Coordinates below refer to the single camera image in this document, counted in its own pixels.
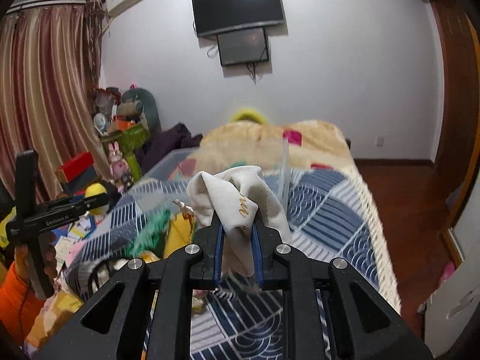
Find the left hand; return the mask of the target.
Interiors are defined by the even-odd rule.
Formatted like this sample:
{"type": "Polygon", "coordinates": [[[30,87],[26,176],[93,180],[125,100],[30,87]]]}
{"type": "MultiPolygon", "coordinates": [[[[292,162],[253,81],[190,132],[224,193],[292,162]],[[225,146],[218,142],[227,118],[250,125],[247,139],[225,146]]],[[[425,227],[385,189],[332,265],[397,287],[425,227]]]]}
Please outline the left hand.
{"type": "MultiPolygon", "coordinates": [[[[56,260],[56,250],[51,244],[56,240],[56,236],[52,232],[47,233],[49,238],[49,246],[44,252],[44,260],[45,260],[45,267],[44,272],[49,276],[51,279],[55,279],[58,275],[57,267],[57,260],[56,260]]],[[[29,249],[26,244],[18,244],[15,247],[15,267],[16,273],[19,278],[24,281],[24,283],[30,283],[30,276],[29,276],[29,249]]]]}

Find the orange sleeve forearm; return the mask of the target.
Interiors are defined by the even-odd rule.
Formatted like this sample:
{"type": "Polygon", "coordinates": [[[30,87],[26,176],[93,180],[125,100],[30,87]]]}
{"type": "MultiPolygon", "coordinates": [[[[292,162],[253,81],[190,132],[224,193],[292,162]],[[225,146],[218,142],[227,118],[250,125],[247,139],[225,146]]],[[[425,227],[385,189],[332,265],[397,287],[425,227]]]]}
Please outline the orange sleeve forearm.
{"type": "Polygon", "coordinates": [[[15,264],[11,264],[1,284],[0,301],[1,324],[13,341],[22,345],[45,300],[37,299],[35,292],[18,276],[15,264]]]}

